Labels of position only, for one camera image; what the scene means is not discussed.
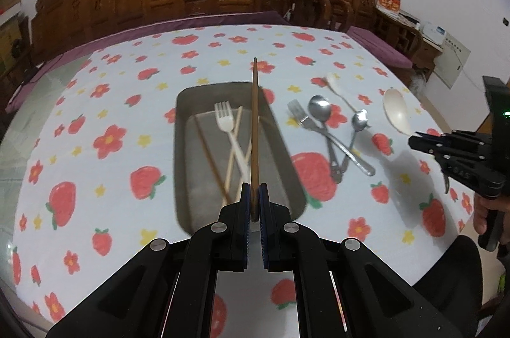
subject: purple seat cushion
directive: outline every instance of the purple seat cushion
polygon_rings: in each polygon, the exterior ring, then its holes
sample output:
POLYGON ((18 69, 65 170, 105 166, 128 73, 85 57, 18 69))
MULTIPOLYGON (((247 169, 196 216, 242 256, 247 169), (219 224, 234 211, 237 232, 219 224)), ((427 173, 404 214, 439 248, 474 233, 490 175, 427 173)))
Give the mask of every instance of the purple seat cushion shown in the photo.
POLYGON ((371 52, 371 54, 376 56, 382 64, 391 67, 400 67, 402 69, 410 69, 412 67, 412 61, 410 61, 402 53, 397 52, 393 47, 377 37, 370 30, 352 26, 349 28, 347 34, 371 52))

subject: wooden chopstick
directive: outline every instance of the wooden chopstick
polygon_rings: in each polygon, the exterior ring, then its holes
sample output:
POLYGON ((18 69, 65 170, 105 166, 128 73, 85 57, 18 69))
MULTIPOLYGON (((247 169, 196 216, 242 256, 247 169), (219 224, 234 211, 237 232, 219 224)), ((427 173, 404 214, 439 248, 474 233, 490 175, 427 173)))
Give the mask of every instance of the wooden chopstick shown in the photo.
POLYGON ((259 220, 259 75, 257 58, 253 58, 253 79, 251 85, 251 183, 250 217, 253 222, 259 220))
POLYGON ((218 167, 216 167, 213 156, 211 155, 211 151, 209 150, 209 147, 207 146, 206 139, 203 136, 202 128, 200 127, 200 123, 198 122, 198 118, 196 117, 196 115, 193 115, 193 119, 195 120, 196 130, 198 131, 198 138, 200 139, 200 142, 202 144, 202 149, 206 155, 207 162, 209 163, 209 167, 211 168, 211 171, 214 174, 214 179, 216 180, 216 184, 218 185, 218 188, 220 189, 221 194, 223 194, 223 197, 225 197, 227 202, 229 204, 231 204, 232 199, 230 198, 229 193, 227 193, 225 191, 225 186, 223 185, 223 180, 221 179, 220 173, 218 171, 218 167))

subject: dark pants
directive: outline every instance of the dark pants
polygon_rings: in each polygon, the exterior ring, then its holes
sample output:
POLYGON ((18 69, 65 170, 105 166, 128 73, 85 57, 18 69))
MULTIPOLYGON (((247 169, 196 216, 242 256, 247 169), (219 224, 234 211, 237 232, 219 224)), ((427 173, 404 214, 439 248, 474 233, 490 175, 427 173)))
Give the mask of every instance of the dark pants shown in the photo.
POLYGON ((455 325, 465 338, 473 338, 481 307, 482 273, 478 248, 460 235, 438 262, 414 285, 425 299, 455 325))

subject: metal tray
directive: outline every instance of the metal tray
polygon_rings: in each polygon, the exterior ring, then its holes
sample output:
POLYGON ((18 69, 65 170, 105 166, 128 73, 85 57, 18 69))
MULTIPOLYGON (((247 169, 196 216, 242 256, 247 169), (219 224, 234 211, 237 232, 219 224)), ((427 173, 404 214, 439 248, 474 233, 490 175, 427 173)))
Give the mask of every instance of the metal tray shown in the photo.
MULTIPOLYGON (((214 104, 229 101, 237 117, 242 106, 238 141, 245 153, 251 132, 251 82, 231 82, 184 89, 176 102, 174 187, 177 219, 193 234, 217 221, 222 195, 203 152, 193 116, 197 115, 211 155, 223 181, 230 155, 230 141, 216 125, 214 104)), ((306 206, 306 197, 269 105, 259 88, 259 180, 269 188, 272 202, 289 207, 292 219, 306 206)), ((240 172, 234 161, 229 195, 238 201, 240 172)))

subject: floor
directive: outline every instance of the floor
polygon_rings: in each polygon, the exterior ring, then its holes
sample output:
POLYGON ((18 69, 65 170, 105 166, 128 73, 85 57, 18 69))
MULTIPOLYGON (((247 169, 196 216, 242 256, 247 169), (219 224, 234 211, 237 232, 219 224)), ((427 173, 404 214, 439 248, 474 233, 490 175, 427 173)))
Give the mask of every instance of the floor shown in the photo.
MULTIPOLYGON (((441 116, 441 114, 437 111, 437 109, 432 105, 432 103, 425 97, 420 98, 420 102, 423 107, 428 111, 430 116, 435 120, 435 122, 440 127, 441 131, 445 133, 450 133, 451 128, 445 121, 445 119, 441 116)), ((462 231, 462 234, 470 237, 477 242, 478 234, 475 232, 473 228, 473 220, 472 217, 466 223, 466 227, 462 231)), ((481 257, 481 268, 484 277, 484 297, 483 303, 487 302, 491 299, 498 289, 499 278, 504 272, 503 265, 496 258, 497 250, 494 252, 488 252, 487 250, 478 248, 480 251, 481 257)))

